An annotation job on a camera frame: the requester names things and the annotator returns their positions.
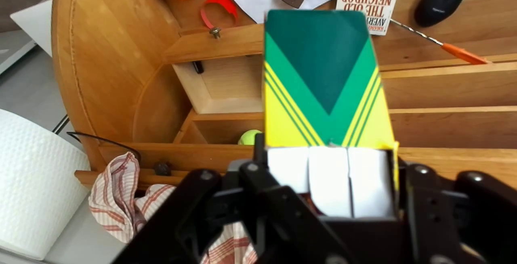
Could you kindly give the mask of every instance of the tile floor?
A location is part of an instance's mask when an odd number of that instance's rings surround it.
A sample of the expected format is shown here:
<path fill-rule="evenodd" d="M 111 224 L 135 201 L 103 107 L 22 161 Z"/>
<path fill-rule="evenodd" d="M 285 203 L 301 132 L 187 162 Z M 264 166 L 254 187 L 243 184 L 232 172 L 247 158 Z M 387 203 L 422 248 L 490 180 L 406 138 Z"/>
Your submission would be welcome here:
<path fill-rule="evenodd" d="M 40 47 L 36 46 L 0 74 L 0 109 L 16 113 L 48 130 L 65 116 L 52 58 Z M 72 124 L 67 124 L 60 136 L 82 149 L 81 144 L 66 134 L 72 130 Z"/>

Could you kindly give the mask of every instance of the screw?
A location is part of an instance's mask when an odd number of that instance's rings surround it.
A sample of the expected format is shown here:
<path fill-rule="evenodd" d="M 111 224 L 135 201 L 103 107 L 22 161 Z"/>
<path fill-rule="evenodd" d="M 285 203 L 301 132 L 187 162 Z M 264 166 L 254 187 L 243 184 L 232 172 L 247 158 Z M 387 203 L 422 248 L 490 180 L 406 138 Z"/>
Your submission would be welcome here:
<path fill-rule="evenodd" d="M 348 264 L 348 262 L 341 256 L 329 255 L 325 260 L 325 264 Z"/>
<path fill-rule="evenodd" d="M 221 37 L 221 28 L 220 27 L 213 27 L 210 29 L 210 33 L 214 35 L 214 38 L 218 39 Z"/>
<path fill-rule="evenodd" d="M 258 169 L 259 169 L 259 167 L 253 163 L 248 165 L 248 170 L 250 170 L 250 171 L 257 171 Z"/>
<path fill-rule="evenodd" d="M 451 259 L 443 255 L 433 255 L 429 262 L 431 264 L 454 264 L 454 262 Z"/>
<path fill-rule="evenodd" d="M 212 175 L 212 173 L 208 172 L 207 170 L 203 171 L 203 173 L 201 173 L 201 179 L 203 180 L 210 180 L 212 179 L 212 177 L 214 177 Z"/>
<path fill-rule="evenodd" d="M 417 170 L 418 172 L 420 172 L 422 174 L 426 174 L 427 172 L 429 172 L 429 170 L 427 170 L 427 168 L 425 168 L 422 165 L 418 165 L 417 167 L 415 167 L 415 170 Z"/>
<path fill-rule="evenodd" d="M 469 172 L 467 174 L 467 176 L 470 177 L 471 179 L 473 179 L 474 181 L 477 181 L 477 182 L 483 180 L 483 176 L 481 174 L 479 174 L 479 173 L 476 173 L 476 172 Z"/>

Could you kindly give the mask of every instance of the yellow stripe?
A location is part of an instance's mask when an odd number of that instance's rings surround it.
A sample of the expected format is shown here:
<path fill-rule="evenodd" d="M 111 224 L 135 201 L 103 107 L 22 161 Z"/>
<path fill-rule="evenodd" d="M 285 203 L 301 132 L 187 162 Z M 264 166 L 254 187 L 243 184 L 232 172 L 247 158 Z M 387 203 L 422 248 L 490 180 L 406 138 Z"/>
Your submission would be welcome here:
<path fill-rule="evenodd" d="M 359 105 L 357 106 L 355 115 L 352 118 L 349 129 L 347 130 L 347 134 L 345 135 L 345 139 L 343 140 L 343 143 L 341 143 L 342 146 L 345 146 L 345 144 L 350 140 L 350 137 L 354 131 L 355 125 L 359 122 L 359 115 L 361 114 L 361 110 L 364 108 L 364 105 L 366 104 L 366 98 L 368 97 L 368 93 L 370 92 L 370 89 L 373 87 L 375 78 L 377 78 L 377 73 L 378 73 L 378 67 L 375 67 L 375 70 L 373 71 L 372 76 L 370 77 L 370 81 L 368 82 L 366 89 L 364 90 L 364 93 L 362 94 L 361 101 L 359 102 Z"/>
<path fill-rule="evenodd" d="M 321 140 L 321 138 L 319 137 L 318 133 L 316 133 L 316 131 L 314 130 L 314 128 L 312 128 L 312 125 L 309 123 L 309 121 L 305 118 L 305 116 L 303 115 L 302 111 L 298 108 L 298 105 L 294 102 L 294 100 L 291 98 L 291 96 L 289 95 L 289 92 L 287 91 L 287 89 L 284 87 L 284 85 L 282 84 L 282 82 L 279 80 L 279 78 L 276 76 L 275 72 L 273 71 L 273 69 L 271 69 L 271 66 L 269 65 L 268 62 L 264 61 L 264 66 L 267 68 L 268 70 L 268 73 L 270 74 L 271 78 L 277 83 L 278 87 L 280 88 L 279 90 L 281 91 L 282 94 L 284 94 L 284 96 L 287 98 L 287 100 L 289 101 L 290 105 L 292 105 L 292 108 L 293 110 L 298 114 L 298 116 L 300 117 L 300 119 L 302 120 L 302 126 L 301 128 L 303 129 L 303 126 L 305 126 L 305 128 L 312 134 L 312 137 L 314 137 L 314 139 L 316 139 L 316 144 L 315 145 L 318 145 L 318 146 L 324 146 L 325 143 Z"/>
<path fill-rule="evenodd" d="M 375 85 L 373 85 L 373 90 L 372 90 L 372 95 L 370 95 L 370 97 L 368 98 L 368 101 L 366 102 L 366 105 L 364 106 L 367 109 L 370 108 L 370 106 L 373 104 L 373 98 L 375 97 L 375 92 L 377 91 L 377 89 L 380 87 L 380 78 L 375 80 Z M 364 124 L 366 124 L 366 118 L 368 116 L 368 111 L 363 111 L 362 113 L 362 116 L 359 118 L 359 121 L 357 122 L 358 123 L 358 126 L 357 126 L 357 129 L 360 130 L 362 128 L 362 126 Z M 354 142 L 356 142 L 357 140 L 359 140 L 359 134 L 361 132 L 360 131 L 356 131 L 355 134 L 354 134 L 354 137 L 352 137 L 352 140 L 350 142 L 350 145 L 352 146 L 353 144 L 355 144 Z"/>
<path fill-rule="evenodd" d="M 265 73 L 265 78 L 266 78 L 266 80 L 269 80 L 269 81 L 271 80 L 271 76 L 269 75 L 268 72 Z M 275 86 L 275 84 L 272 81 L 269 82 L 269 85 L 271 86 L 271 90 L 277 93 L 277 96 L 280 99 L 280 102 L 284 105 L 286 110 L 290 113 L 293 122 L 299 127 L 301 132 L 305 135 L 305 137 L 309 141 L 309 144 L 315 146 L 316 142 L 314 142 L 314 140 L 311 138 L 311 136 L 307 132 L 307 129 L 305 129 L 305 126 L 303 125 L 303 123 L 299 120 L 299 118 L 294 113 L 294 110 L 290 107 L 290 105 L 287 103 L 285 98 L 279 92 L 279 89 Z"/>

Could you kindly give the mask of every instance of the red strap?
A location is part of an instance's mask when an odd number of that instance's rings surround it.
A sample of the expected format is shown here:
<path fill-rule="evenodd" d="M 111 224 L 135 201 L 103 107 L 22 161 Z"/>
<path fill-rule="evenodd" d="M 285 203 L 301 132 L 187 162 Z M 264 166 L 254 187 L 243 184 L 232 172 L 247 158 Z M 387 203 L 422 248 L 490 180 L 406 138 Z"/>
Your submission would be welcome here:
<path fill-rule="evenodd" d="M 237 25 L 237 7 L 235 4 L 233 4 L 233 2 L 231 2 L 231 0 L 206 0 L 201 8 L 201 18 L 208 28 L 214 28 L 214 25 L 208 20 L 208 17 L 206 16 L 205 5 L 207 4 L 220 4 L 223 6 L 223 8 L 225 8 L 229 14 L 233 15 L 235 25 Z"/>

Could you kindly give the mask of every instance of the wooden desk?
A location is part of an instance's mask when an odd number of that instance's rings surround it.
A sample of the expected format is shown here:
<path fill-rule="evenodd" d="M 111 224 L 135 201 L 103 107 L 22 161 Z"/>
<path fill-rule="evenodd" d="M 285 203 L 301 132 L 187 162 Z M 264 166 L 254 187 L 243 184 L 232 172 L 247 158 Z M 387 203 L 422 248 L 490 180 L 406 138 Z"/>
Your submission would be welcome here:
<path fill-rule="evenodd" d="M 133 146 L 143 154 L 144 169 L 167 159 L 176 171 L 199 167 L 223 170 L 229 160 L 249 157 L 248 147 L 214 141 L 214 137 L 238 135 L 241 128 L 257 124 L 257 118 L 249 114 L 189 115 L 195 94 L 187 95 L 182 84 L 185 79 L 180 81 L 170 65 L 171 61 L 260 54 L 261 26 L 253 25 L 241 11 L 238 26 L 249 26 L 253 32 L 245 30 L 248 36 L 244 36 L 229 34 L 243 32 L 243 28 L 228 30 L 221 42 L 231 48 L 207 46 L 205 42 L 214 41 L 207 39 L 198 16 L 204 1 L 54 0 L 54 66 L 74 128 Z M 393 17 L 412 25 L 411 13 L 417 1 L 397 0 Z M 489 56 L 499 64 L 441 68 L 463 62 L 394 26 L 386 37 L 374 38 L 381 70 L 394 71 L 386 77 L 383 74 L 383 81 L 394 128 L 403 143 L 402 156 L 429 163 L 445 176 L 464 169 L 488 171 L 516 187 L 516 151 L 499 150 L 515 148 L 517 142 L 517 94 L 511 90 L 517 85 L 517 67 L 508 63 L 517 59 L 517 27 L 513 23 L 517 4 L 513 1 L 464 0 L 452 17 L 425 29 L 435 38 Z M 334 4 L 331 1 L 319 9 L 334 8 Z M 227 22 L 223 15 L 214 19 Z M 220 71 L 222 78 L 229 77 L 224 70 L 227 61 L 210 61 L 203 80 L 219 85 L 214 75 Z M 239 71 L 241 66 L 235 64 L 231 75 L 246 73 L 245 69 Z M 401 71 L 429 67 L 437 68 Z M 240 76 L 232 79 L 240 81 Z M 260 80 L 246 81 L 250 83 L 246 89 L 260 89 Z M 221 85 L 206 89 L 205 97 L 225 95 L 223 90 L 229 86 Z M 249 95 L 260 99 L 261 93 Z M 216 133 L 211 125 L 222 133 Z M 183 138 L 174 141 L 178 133 Z M 94 139 L 81 141 L 93 172 L 104 170 L 121 152 Z M 81 174 L 78 177 L 88 184 L 94 175 L 89 173 L 88 180 Z M 146 176 L 141 177 L 141 186 L 157 183 L 156 178 Z"/>

